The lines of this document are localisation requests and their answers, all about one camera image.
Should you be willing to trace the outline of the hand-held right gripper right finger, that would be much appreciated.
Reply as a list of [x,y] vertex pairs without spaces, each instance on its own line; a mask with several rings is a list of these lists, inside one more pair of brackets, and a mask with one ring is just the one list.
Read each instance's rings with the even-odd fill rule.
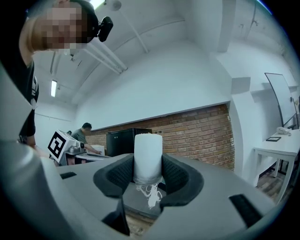
[[172,154],[162,156],[166,196],[143,240],[252,240],[274,202],[232,171]]

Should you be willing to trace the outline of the small white object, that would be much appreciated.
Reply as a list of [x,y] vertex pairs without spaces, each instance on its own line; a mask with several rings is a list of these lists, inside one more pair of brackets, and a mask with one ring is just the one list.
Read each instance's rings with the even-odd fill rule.
[[136,189],[147,198],[152,209],[162,199],[158,184],[162,181],[163,139],[157,134],[138,134],[134,145],[134,175]]

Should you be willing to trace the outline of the white telephone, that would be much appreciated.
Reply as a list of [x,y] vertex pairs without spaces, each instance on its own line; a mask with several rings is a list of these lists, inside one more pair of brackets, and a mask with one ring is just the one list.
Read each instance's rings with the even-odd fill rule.
[[276,129],[277,133],[280,135],[287,135],[287,136],[291,136],[291,129],[285,128],[285,127],[277,127]]

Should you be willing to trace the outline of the black mini fridge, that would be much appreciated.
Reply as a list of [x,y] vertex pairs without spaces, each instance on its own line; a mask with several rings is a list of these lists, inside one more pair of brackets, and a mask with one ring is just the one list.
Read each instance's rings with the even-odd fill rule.
[[115,157],[121,154],[134,153],[135,136],[146,133],[152,133],[152,130],[129,128],[108,132],[106,134],[107,155]]

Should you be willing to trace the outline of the person's left forearm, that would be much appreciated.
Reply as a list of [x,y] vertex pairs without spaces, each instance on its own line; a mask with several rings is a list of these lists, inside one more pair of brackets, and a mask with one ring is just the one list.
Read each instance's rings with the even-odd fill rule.
[[27,145],[33,148],[40,157],[49,158],[49,154],[44,152],[40,147],[36,145],[36,140],[34,135],[27,137]]

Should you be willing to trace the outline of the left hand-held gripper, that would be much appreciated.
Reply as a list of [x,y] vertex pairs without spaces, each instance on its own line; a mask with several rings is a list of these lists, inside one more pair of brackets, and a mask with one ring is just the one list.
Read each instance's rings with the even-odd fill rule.
[[108,160],[110,156],[85,153],[84,144],[67,133],[56,130],[47,147],[51,157],[62,166],[68,165],[67,159],[74,158],[75,162]]

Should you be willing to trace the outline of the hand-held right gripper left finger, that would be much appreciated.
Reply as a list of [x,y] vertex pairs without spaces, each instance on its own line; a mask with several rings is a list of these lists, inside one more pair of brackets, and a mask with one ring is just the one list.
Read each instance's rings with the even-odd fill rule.
[[51,200],[62,217],[55,240],[131,240],[123,205],[123,188],[110,173],[132,171],[133,155],[83,165],[55,167],[41,160]]

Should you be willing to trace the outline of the whiteboard on black stand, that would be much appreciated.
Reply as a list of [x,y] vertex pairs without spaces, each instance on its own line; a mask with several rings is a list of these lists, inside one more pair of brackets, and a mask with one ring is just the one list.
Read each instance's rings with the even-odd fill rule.
[[282,74],[264,73],[275,94],[281,119],[281,126],[292,129],[299,127],[294,99]]

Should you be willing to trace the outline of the white ceiling pipe bundle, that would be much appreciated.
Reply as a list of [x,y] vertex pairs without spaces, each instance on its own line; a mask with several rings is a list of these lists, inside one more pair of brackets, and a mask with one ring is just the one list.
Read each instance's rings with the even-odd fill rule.
[[118,75],[128,69],[125,63],[104,43],[93,40],[91,43],[87,44],[84,51]]

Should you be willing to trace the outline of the person's black shirt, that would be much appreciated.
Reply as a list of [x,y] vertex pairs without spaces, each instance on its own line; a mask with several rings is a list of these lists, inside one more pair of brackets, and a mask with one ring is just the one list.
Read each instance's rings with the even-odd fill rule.
[[28,66],[24,63],[21,54],[16,51],[12,53],[6,63],[6,68],[12,81],[30,103],[32,110],[28,115],[19,134],[20,141],[29,146],[35,145],[35,109],[39,96],[39,85],[35,77],[34,62]]

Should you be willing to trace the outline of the white table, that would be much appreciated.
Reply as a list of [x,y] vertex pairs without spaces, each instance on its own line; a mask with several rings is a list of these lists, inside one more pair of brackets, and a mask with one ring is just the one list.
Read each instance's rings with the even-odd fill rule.
[[280,191],[283,195],[291,178],[295,159],[300,151],[300,129],[291,130],[290,136],[280,134],[274,134],[273,136],[280,136],[281,139],[277,142],[263,141],[254,147],[254,170],[251,176],[255,179],[259,175],[258,163],[261,156],[287,161],[288,168]]

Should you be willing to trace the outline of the black metal frame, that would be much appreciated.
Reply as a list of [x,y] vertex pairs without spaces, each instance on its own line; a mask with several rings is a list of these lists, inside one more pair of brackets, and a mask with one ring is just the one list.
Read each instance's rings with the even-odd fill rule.
[[288,166],[288,161],[277,159],[274,167],[273,177],[276,178],[279,173],[286,175]]

